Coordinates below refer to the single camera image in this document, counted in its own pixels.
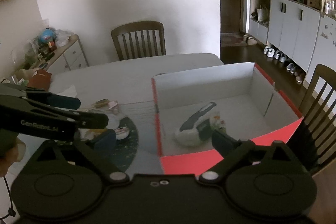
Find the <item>dark wooden chair far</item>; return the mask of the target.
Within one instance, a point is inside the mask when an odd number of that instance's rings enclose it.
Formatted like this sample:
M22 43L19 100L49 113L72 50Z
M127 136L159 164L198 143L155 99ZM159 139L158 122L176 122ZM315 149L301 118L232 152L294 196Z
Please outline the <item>dark wooden chair far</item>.
M132 22L113 29L110 34L120 61L166 55L161 22Z

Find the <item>white tissue paper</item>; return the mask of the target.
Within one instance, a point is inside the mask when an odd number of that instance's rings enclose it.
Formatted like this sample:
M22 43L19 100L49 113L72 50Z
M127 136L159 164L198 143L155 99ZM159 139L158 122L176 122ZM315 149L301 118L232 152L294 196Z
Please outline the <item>white tissue paper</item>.
M60 96L65 96L65 97L71 97L71 98L76 98L77 97L77 92L76 92L76 88L74 85L71 85L69 88L67 88L66 90L58 93L58 95Z

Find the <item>dark round placemat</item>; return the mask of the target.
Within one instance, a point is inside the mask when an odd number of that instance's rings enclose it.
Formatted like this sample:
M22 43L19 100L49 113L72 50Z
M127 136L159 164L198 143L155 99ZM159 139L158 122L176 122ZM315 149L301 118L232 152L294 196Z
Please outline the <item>dark round placemat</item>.
M128 117L116 117L118 127L111 128L112 116L110 116L108 129L115 133L116 140L108 147L106 155L111 162L121 171L125 172L135 159L138 150L138 130L134 122Z

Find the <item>blue round toy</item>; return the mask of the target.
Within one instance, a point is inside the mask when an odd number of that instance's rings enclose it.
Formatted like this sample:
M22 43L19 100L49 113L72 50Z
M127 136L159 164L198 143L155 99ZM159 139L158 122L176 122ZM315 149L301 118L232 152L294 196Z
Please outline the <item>blue round toy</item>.
M40 44L46 43L48 44L49 42L54 42L55 41L55 33L52 29L46 28L38 38L38 42Z

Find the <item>white drawer cabinet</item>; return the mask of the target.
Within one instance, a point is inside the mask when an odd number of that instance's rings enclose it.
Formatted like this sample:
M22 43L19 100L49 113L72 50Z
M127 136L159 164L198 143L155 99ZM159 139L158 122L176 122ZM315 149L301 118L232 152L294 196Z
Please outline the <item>white drawer cabinet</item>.
M48 61L39 61L34 68L44 69L54 76L89 66L78 35L71 35L68 43L58 47L53 53Z

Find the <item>dark wooden chair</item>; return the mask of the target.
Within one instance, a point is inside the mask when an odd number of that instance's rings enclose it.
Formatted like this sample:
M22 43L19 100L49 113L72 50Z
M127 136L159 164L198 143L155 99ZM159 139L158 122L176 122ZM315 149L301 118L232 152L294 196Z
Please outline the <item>dark wooden chair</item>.
M166 55L161 22L132 22L113 29L110 34L120 61Z
M299 162L312 175L335 161L335 71L315 67L299 110L303 119L287 142Z

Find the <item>red paper bag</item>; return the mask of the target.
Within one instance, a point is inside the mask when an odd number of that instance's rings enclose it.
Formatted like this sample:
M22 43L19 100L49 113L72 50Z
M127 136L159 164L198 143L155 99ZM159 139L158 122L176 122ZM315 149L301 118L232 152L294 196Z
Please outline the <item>red paper bag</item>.
M44 69L39 69L34 72L27 84L28 88L42 89L48 91L51 84L51 73L48 73Z

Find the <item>dark wooden chair right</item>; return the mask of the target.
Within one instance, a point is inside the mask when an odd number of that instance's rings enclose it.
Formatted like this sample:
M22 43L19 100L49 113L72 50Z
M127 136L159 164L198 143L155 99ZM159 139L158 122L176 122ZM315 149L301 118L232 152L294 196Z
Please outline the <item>dark wooden chair right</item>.
M335 161L335 71L315 67L299 110L303 119L287 142L299 162L312 175Z

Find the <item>red white cardboard box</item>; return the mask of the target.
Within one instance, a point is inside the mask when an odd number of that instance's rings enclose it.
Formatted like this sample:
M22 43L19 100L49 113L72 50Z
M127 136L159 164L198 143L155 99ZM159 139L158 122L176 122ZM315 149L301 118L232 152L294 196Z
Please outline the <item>red white cardboard box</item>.
M154 76L157 149L164 174L199 175L222 160L212 138L184 147L174 133L210 102L220 112L226 133L236 140L270 145L288 141L302 114L256 63L228 64Z

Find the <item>grey white handled tool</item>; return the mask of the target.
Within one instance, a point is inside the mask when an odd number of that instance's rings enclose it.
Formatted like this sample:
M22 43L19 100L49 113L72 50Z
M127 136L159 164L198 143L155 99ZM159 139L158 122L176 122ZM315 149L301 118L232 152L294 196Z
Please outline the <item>grey white handled tool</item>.
M185 130L192 130L195 123L198 121L198 119L205 114L207 114L210 110L212 110L217 104L215 102L210 102L206 106L202 107L200 110L195 112L190 118L181 125L179 128L179 131L185 131Z

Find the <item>grey wall cupboard unit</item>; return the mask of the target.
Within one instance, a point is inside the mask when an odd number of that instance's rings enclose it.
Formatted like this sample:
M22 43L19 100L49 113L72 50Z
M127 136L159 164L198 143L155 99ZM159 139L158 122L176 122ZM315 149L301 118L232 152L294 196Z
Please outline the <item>grey wall cupboard unit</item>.
M249 10L250 36L303 83L316 64L318 37L335 37L334 24L322 31L323 17L335 17L335 0L250 0Z

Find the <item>pink small packet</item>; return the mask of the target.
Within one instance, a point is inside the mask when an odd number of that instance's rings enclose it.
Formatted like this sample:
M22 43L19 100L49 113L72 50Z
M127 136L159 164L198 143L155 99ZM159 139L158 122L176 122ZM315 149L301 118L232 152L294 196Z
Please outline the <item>pink small packet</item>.
M108 110L113 112L119 111L119 104L117 101L109 101L108 102Z

